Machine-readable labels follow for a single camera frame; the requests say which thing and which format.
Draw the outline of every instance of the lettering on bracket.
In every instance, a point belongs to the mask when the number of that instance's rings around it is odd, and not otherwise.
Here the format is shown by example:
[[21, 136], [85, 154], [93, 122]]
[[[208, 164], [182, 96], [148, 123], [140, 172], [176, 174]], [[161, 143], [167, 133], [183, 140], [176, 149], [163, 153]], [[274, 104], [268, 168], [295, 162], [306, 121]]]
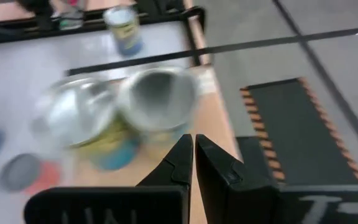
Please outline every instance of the lettering on bracket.
[[327, 212], [330, 203], [338, 203], [337, 212], [358, 215], [358, 202], [342, 202], [341, 197], [309, 195], [299, 198], [300, 201], [312, 201], [313, 204], [305, 214], [302, 224], [319, 224]]
[[[86, 224], [94, 224], [94, 217], [91, 208], [86, 208], [84, 210]], [[70, 223], [69, 216], [67, 212], [62, 213], [62, 224], [72, 224]], [[111, 209], [107, 208], [104, 213], [104, 222], [103, 224], [120, 224], [113, 215]], [[135, 210], [131, 210], [131, 224], [137, 224], [137, 215]]]

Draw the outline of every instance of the silver can top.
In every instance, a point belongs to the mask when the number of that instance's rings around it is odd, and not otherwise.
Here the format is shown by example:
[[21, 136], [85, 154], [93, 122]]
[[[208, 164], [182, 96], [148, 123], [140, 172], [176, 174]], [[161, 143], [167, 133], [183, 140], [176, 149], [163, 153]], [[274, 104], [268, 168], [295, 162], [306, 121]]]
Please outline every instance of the silver can top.
[[112, 84], [98, 77], [75, 75], [52, 85], [36, 104], [33, 130], [63, 146], [89, 141], [116, 115]]
[[103, 13], [104, 22], [110, 26], [124, 25], [132, 22], [137, 14], [130, 6], [114, 6]]

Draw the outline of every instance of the black mat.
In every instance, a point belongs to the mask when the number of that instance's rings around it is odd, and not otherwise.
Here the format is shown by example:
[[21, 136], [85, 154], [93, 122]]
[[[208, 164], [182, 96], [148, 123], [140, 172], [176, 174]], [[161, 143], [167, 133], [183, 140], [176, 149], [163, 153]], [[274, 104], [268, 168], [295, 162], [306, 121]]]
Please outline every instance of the black mat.
[[269, 163], [286, 184], [357, 184], [357, 164], [305, 85], [292, 79], [242, 90]]

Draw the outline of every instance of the orange striped border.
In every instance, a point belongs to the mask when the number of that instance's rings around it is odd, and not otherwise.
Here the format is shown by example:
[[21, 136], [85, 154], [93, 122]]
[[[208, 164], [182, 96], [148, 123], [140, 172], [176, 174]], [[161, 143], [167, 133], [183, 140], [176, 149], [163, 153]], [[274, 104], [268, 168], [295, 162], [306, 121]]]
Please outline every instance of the orange striped border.
[[277, 154], [273, 149], [273, 143], [269, 139], [269, 134], [265, 130], [265, 125], [262, 121], [261, 116], [258, 114], [258, 107], [249, 90], [246, 88], [240, 89], [242, 99], [246, 105], [246, 109], [252, 121], [252, 125], [259, 138], [259, 143], [264, 149], [264, 154], [268, 161], [268, 166], [271, 168], [274, 178], [279, 184], [285, 184], [284, 171], [281, 168], [281, 164], [277, 159]]
[[346, 149], [345, 144], [343, 143], [342, 138], [340, 137], [339, 133], [336, 131], [335, 125], [329, 120], [327, 112], [323, 109], [321, 104], [319, 103], [315, 93], [311, 90], [308, 82], [305, 78], [298, 79], [303, 88], [306, 90], [306, 94], [310, 97], [310, 101], [314, 104], [317, 112], [320, 114], [320, 118], [323, 120], [325, 126], [329, 129], [329, 133], [336, 141], [336, 145], [341, 150], [342, 155], [347, 160], [347, 164], [352, 169], [353, 174], [355, 175], [356, 179], [358, 180], [358, 165], [355, 160], [350, 155], [349, 151]]

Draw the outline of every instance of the gray circle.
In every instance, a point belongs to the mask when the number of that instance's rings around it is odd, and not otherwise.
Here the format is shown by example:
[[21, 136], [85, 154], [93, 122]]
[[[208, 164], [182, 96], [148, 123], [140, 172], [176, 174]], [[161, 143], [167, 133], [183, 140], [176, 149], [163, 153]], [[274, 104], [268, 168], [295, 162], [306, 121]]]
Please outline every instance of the gray circle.
[[8, 192], [19, 192], [32, 185], [40, 173], [40, 159], [32, 154], [20, 154], [2, 168], [0, 188]]

